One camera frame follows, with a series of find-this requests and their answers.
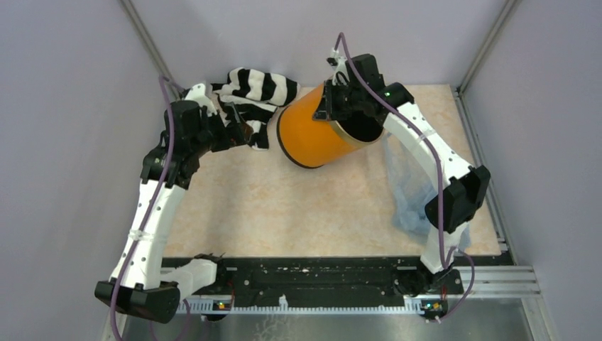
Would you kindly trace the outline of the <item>orange trash bin gold rim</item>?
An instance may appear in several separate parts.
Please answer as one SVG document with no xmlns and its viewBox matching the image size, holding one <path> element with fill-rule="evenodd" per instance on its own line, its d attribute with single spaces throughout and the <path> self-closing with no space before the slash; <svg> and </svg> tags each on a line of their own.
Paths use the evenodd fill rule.
<svg viewBox="0 0 602 341">
<path fill-rule="evenodd" d="M 276 123 L 281 150 L 295 165 L 315 169 L 370 146 L 383 135 L 383 127 L 357 112 L 345 121 L 315 121 L 324 86 L 310 90 L 282 110 Z"/>
</svg>

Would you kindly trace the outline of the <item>translucent blue plastic bag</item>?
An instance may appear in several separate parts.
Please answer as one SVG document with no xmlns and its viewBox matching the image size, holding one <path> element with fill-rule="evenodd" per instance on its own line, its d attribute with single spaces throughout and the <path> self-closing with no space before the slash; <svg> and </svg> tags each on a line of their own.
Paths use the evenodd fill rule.
<svg viewBox="0 0 602 341">
<path fill-rule="evenodd" d="M 424 246 L 432 228 L 425 214 L 425 205 L 435 197 L 437 190 L 410 149 L 403 146 L 394 135 L 385 134 L 381 143 L 394 200 L 392 225 Z"/>
</svg>

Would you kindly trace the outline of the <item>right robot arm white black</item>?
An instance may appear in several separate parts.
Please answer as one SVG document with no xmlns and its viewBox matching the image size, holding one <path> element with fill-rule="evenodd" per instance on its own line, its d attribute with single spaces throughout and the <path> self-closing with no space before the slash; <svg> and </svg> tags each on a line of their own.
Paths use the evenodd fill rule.
<svg viewBox="0 0 602 341">
<path fill-rule="evenodd" d="M 423 208 L 431 230 L 416 273 L 418 287 L 434 293 L 444 285 L 461 236 L 483 205 L 491 173 L 458 156 L 410 91 L 399 82 L 384 82 L 373 55 L 347 58 L 334 50 L 327 62 L 333 75 L 323 83 L 313 120 L 342 123 L 354 114 L 374 119 L 409 151 L 437 191 Z"/>
</svg>

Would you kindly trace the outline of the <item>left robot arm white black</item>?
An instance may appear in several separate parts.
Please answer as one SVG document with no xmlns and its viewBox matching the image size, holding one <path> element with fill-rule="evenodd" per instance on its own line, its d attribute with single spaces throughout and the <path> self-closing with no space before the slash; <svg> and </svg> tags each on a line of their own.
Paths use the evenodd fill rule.
<svg viewBox="0 0 602 341">
<path fill-rule="evenodd" d="M 203 83 L 169 103 L 164 118 L 159 144 L 143 159 L 138 207 L 122 255 L 109 279 L 94 289 L 116 312 L 157 323 L 170 322 L 199 289 L 215 294 L 226 288 L 220 257 L 201 254 L 163 273 L 163 254 L 200 158 L 247 144 L 253 131 L 237 111 L 223 117 Z"/>
</svg>

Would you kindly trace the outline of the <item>black white striped cloth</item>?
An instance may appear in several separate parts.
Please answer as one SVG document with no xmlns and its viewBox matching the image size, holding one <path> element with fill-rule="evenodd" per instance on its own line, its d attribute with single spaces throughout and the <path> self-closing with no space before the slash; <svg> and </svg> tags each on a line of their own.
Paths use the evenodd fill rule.
<svg viewBox="0 0 602 341">
<path fill-rule="evenodd" d="M 221 108 L 228 114 L 236 110 L 252 128 L 248 145 L 256 151 L 269 149 L 268 123 L 279 109 L 291 104 L 301 86 L 290 78 L 253 68 L 229 71 L 226 82 L 211 84 Z"/>
</svg>

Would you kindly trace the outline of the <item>aluminium corner post left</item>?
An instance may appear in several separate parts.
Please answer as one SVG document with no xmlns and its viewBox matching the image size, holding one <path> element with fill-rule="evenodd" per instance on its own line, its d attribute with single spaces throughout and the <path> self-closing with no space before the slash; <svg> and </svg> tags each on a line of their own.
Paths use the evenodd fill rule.
<svg viewBox="0 0 602 341">
<path fill-rule="evenodd" d="M 172 73 L 168 68 L 162 54 L 160 53 L 157 45 L 155 44 L 153 37 L 146 28 L 142 17 L 140 16 L 135 4 L 131 0 L 118 0 L 122 11 L 126 14 L 134 32 L 138 36 L 143 49 L 146 51 L 148 57 L 153 63 L 154 68 L 158 71 L 161 76 L 166 76 L 169 80 L 173 81 Z"/>
</svg>

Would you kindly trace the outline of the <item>aluminium corner post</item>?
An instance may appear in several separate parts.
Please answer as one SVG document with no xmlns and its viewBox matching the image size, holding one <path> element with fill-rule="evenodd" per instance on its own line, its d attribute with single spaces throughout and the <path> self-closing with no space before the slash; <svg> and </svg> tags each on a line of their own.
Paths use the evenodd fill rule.
<svg viewBox="0 0 602 341">
<path fill-rule="evenodd" d="M 456 88 L 458 98 L 463 97 L 466 91 L 470 88 L 472 82 L 478 71 L 481 69 L 482 64 L 485 63 L 488 54 L 494 48 L 497 40 L 503 32 L 505 26 L 512 18 L 513 14 L 521 5 L 521 0 L 507 0 L 504 1 L 501 10 L 499 11 L 496 19 L 491 24 L 482 44 L 480 45 L 474 59 L 472 60 L 468 70 L 462 78 L 460 85 Z"/>
<path fill-rule="evenodd" d="M 146 51 L 148 57 L 153 63 L 154 68 L 158 71 L 161 76 L 166 76 L 169 80 L 173 81 L 172 73 L 168 68 L 162 54 L 160 53 L 157 45 L 155 44 L 153 37 L 146 28 L 142 17 L 140 16 L 135 4 L 131 0 L 118 0 L 122 11 L 126 14 L 134 32 L 138 36 L 143 49 Z"/>
</svg>

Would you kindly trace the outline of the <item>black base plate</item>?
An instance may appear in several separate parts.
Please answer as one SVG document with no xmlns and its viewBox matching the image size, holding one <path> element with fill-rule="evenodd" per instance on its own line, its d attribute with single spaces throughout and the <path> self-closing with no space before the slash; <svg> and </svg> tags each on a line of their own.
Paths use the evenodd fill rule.
<svg viewBox="0 0 602 341">
<path fill-rule="evenodd" d="M 462 294 L 457 257 L 450 270 L 432 275 L 418 256 L 221 257 L 214 284 L 198 296 L 226 296 L 236 308 L 272 307 L 284 297 L 291 308 L 401 306 L 420 294 Z"/>
</svg>

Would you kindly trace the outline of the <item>aluminium corner post right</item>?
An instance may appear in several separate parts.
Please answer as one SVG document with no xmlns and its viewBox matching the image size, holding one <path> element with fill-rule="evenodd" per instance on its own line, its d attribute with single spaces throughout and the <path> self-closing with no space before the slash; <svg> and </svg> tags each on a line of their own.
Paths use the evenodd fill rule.
<svg viewBox="0 0 602 341">
<path fill-rule="evenodd" d="M 466 91 L 470 88 L 472 82 L 478 71 L 481 69 L 482 64 L 485 63 L 488 54 L 494 48 L 497 40 L 503 32 L 505 26 L 512 18 L 513 14 L 521 5 L 521 0 L 507 0 L 504 1 L 501 10 L 499 11 L 496 19 L 491 24 L 482 44 L 480 45 L 474 59 L 472 60 L 468 70 L 462 78 L 460 85 L 456 88 L 458 98 L 463 97 Z"/>
</svg>

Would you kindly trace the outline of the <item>aluminium frame rail front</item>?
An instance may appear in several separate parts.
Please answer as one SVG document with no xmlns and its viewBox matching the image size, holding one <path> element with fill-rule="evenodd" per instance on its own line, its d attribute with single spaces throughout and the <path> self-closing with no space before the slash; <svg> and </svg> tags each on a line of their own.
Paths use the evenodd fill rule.
<svg viewBox="0 0 602 341">
<path fill-rule="evenodd" d="M 234 299 L 226 296 L 198 296 L 186 298 L 177 309 L 187 319 L 194 315 L 219 318 L 235 315 L 418 315 L 424 324 L 443 323 L 451 319 L 455 324 L 475 321 L 462 317 L 474 303 L 484 303 L 483 316 L 493 316 L 495 304 L 518 301 L 522 308 L 529 335 L 534 340 L 555 340 L 557 337 L 549 325 L 541 290 L 535 272 L 529 266 L 460 266 L 459 275 L 468 282 L 462 294 L 440 297 L 418 295 L 407 297 L 401 306 L 372 308 L 291 308 L 286 299 L 272 307 L 236 308 Z"/>
</svg>

